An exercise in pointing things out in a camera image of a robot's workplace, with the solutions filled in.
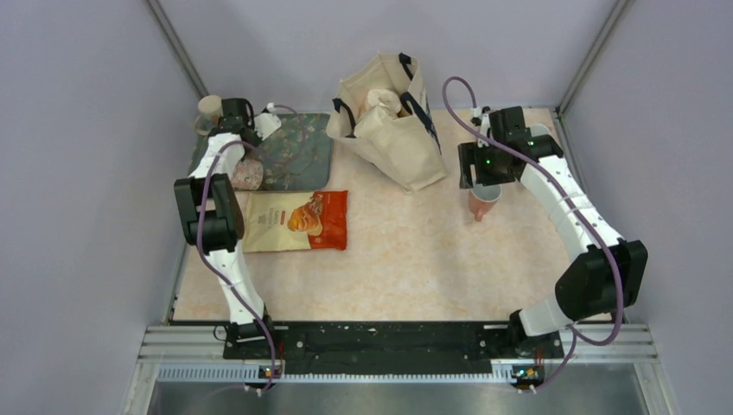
white wall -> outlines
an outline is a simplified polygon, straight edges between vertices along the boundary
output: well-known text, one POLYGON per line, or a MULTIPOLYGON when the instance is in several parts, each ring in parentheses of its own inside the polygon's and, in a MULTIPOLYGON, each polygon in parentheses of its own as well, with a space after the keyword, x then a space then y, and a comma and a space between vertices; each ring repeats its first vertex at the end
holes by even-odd
POLYGON ((731 413, 732 2, 635 2, 567 115, 589 193, 649 250, 649 323, 682 413, 731 413))
POLYGON ((162 0, 211 93, 299 110, 330 110, 377 51, 418 57, 434 107, 456 74, 487 105, 556 105, 614 2, 162 0))
POLYGON ((0 412, 122 409, 196 97, 143 2, 0 3, 0 412))

purple cable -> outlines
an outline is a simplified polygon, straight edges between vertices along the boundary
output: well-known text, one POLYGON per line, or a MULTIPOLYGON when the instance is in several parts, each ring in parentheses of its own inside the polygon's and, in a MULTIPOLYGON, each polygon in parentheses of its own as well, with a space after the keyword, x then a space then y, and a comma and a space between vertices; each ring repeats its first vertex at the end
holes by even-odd
MULTIPOLYGON (((302 132, 302 134, 303 134, 303 140, 300 143, 300 150, 293 157, 291 157, 287 161, 276 161, 276 160, 273 160, 272 158, 270 158, 269 156, 267 156, 265 153, 263 153, 262 150, 258 149, 257 147, 255 147, 255 146, 253 146, 253 145, 251 145, 249 143, 246 143, 244 141, 232 141, 231 143, 225 144, 219 150, 219 154, 217 154, 216 157, 214 158, 214 162, 211 163, 211 167, 208 169, 206 179, 204 180, 203 196, 201 197, 201 205, 203 207, 206 206, 206 202, 207 202, 207 198, 208 198, 208 190, 211 187, 211 176, 214 173, 214 169, 216 168, 216 164, 219 163, 219 159, 221 158, 221 155, 224 154, 224 151, 226 149, 228 149, 229 147, 232 147, 233 145, 244 145, 246 148, 248 148, 250 150, 253 150, 253 151, 256 151, 257 153, 259 153, 260 156, 262 156, 262 157, 270 160, 271 162, 273 162, 275 164, 281 164, 281 165, 288 165, 288 164, 292 163, 294 160, 296 160, 301 155, 301 153, 303 152, 303 148, 305 147, 305 141, 306 141, 305 123, 303 122, 303 119, 298 115, 298 113, 296 112, 296 110, 290 108, 287 105, 275 105, 275 107, 276 108, 284 108, 284 109, 286 109, 288 111, 291 111, 294 114, 296 114, 296 117, 298 117, 300 119, 301 128, 303 130, 303 132, 302 132)), ((259 325, 259 327, 265 333, 265 339, 267 339, 267 344, 268 344, 268 346, 270 346, 270 361, 271 361, 271 367, 272 367, 271 373, 273 375, 270 376, 269 378, 267 378, 267 384, 265 385, 264 388, 262 388, 262 391, 264 392, 264 391, 270 389, 270 386, 272 385, 272 378, 274 377, 274 373, 275 373, 275 343, 272 340, 272 335, 270 334, 270 331, 267 329, 267 326, 265 325, 265 322, 263 322, 262 319, 255 312, 255 310, 253 310, 252 307, 250 307, 250 305, 247 304, 247 301, 245 301, 245 299, 239 294, 239 292, 236 291, 232 287, 232 281, 230 281, 229 278, 227 278, 224 274, 222 274, 216 268, 214 268, 214 266, 211 265, 211 263, 206 258, 206 254, 204 253, 204 249, 203 249, 203 234, 201 233, 201 229, 203 229, 203 228, 204 228, 204 212, 201 211, 201 213, 199 214, 199 224, 198 224, 198 228, 197 228, 197 231, 196 231, 196 249, 199 251, 199 256, 201 257, 201 260, 203 261, 204 265, 209 270, 211 270, 211 272, 213 272, 214 274, 216 274, 216 276, 219 277, 219 279, 221 279, 222 281, 224 281, 224 284, 226 284, 226 285, 229 286, 229 289, 232 291, 232 294, 237 298, 237 300, 242 304, 242 306, 244 306, 245 309, 250 314, 252 314, 252 317, 254 317, 254 320, 257 322, 257 324, 259 325)))
POLYGON ((454 80, 457 80, 461 82, 463 85, 466 86, 466 89, 468 89, 468 93, 471 95, 471 103, 474 108, 476 108, 476 96, 474 95, 474 90, 471 89, 471 86, 468 84, 468 82, 461 78, 460 76, 451 76, 450 78, 445 80, 445 83, 443 83, 443 103, 445 104, 445 109, 448 110, 448 113, 451 117, 461 126, 464 130, 470 132, 473 134, 477 139, 493 145, 494 147, 498 148, 499 150, 505 151, 506 153, 509 153, 512 156, 517 157, 519 160, 531 165, 535 169, 537 169, 540 173, 542 173, 543 176, 547 178, 547 180, 552 183, 552 186, 560 193, 560 195, 563 197, 565 202, 568 204, 568 207, 570 210, 574 213, 574 215, 577 217, 577 219, 583 224, 585 227, 586 232, 590 234, 590 236, 593 237, 593 239, 596 240, 598 245, 601 247, 601 251, 606 256, 606 259, 609 261, 609 265, 611 267, 611 273, 614 277, 614 285, 615 285, 615 291, 616 291, 616 315, 614 319, 614 328, 611 330, 611 334, 608 338, 603 340, 593 340, 589 337, 583 335, 575 327, 569 326, 570 330, 573 333, 573 341, 572 346, 570 347, 570 352, 566 354, 565 359, 562 363, 560 363, 560 366, 558 367, 558 370, 555 371, 546 381, 543 385, 547 385, 550 380, 555 378, 555 374, 557 374, 565 365, 567 364, 568 360, 572 356, 572 351, 575 350, 575 345, 577 342, 576 337, 580 337, 585 342, 592 344, 594 346, 606 346, 610 344, 615 338, 618 336, 619 332, 621 331, 621 323, 623 318, 623 313, 621 313, 621 310, 623 310, 623 288, 621 285, 621 272, 619 271, 618 264, 616 263, 613 254, 609 250, 609 247, 606 246, 606 244, 603 242, 603 239, 601 238, 601 235, 595 230, 595 228, 590 224, 590 222, 583 216, 583 214, 580 213, 579 210, 577 210, 577 206, 575 203, 573 203, 572 199, 568 196, 567 192, 563 189, 563 186, 555 179, 553 175, 550 174, 549 171, 545 170, 542 166, 539 165, 539 163, 535 162, 531 158, 525 156, 524 154, 518 152, 515 149, 512 149, 511 147, 508 147, 502 143, 499 143, 498 141, 492 139, 491 137, 483 136, 480 132, 472 129, 468 124, 464 123, 463 120, 461 120, 456 113, 453 111, 453 108, 448 103, 448 84, 454 80))

